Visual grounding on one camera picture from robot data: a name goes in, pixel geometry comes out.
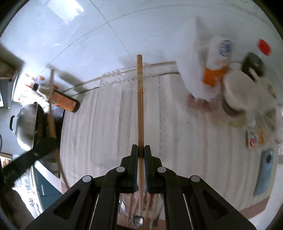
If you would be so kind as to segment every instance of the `red lid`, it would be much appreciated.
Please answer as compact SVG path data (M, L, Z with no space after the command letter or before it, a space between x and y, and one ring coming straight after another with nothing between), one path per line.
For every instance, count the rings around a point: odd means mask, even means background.
M266 41L259 39L257 47L264 55L269 56L271 54L271 47Z

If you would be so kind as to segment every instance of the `bottle label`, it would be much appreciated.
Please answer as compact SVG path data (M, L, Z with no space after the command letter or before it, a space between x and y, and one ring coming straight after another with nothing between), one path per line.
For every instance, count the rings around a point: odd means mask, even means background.
M53 97L51 98L51 103L58 105L59 107L71 112L76 106L75 101L65 97L64 95L59 94L58 92L54 92Z

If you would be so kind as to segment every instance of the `black bottle cap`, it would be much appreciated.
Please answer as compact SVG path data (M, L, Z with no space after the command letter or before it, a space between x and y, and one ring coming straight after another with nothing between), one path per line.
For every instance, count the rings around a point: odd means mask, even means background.
M37 89L38 89L38 87L39 87L39 84L35 83L35 84L33 85L32 91L36 92Z

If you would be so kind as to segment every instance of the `orange label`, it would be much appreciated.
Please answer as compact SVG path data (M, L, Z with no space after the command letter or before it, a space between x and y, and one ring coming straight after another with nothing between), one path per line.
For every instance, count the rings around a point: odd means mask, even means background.
M76 106L75 101L59 94L58 92L54 92L51 102L68 111L73 111Z
M216 86L216 83L222 81L224 74L227 72L228 66L224 66L222 69L211 70L209 68L204 69L203 83L212 87Z

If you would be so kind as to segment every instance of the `transparent plastic wrap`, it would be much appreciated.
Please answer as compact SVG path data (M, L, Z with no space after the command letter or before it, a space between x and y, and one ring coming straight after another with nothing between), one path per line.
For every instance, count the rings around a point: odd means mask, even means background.
M159 75L149 64L143 66L144 143L159 155ZM138 144L137 75L117 71L102 76L97 97L91 162L106 168L120 164L133 144Z

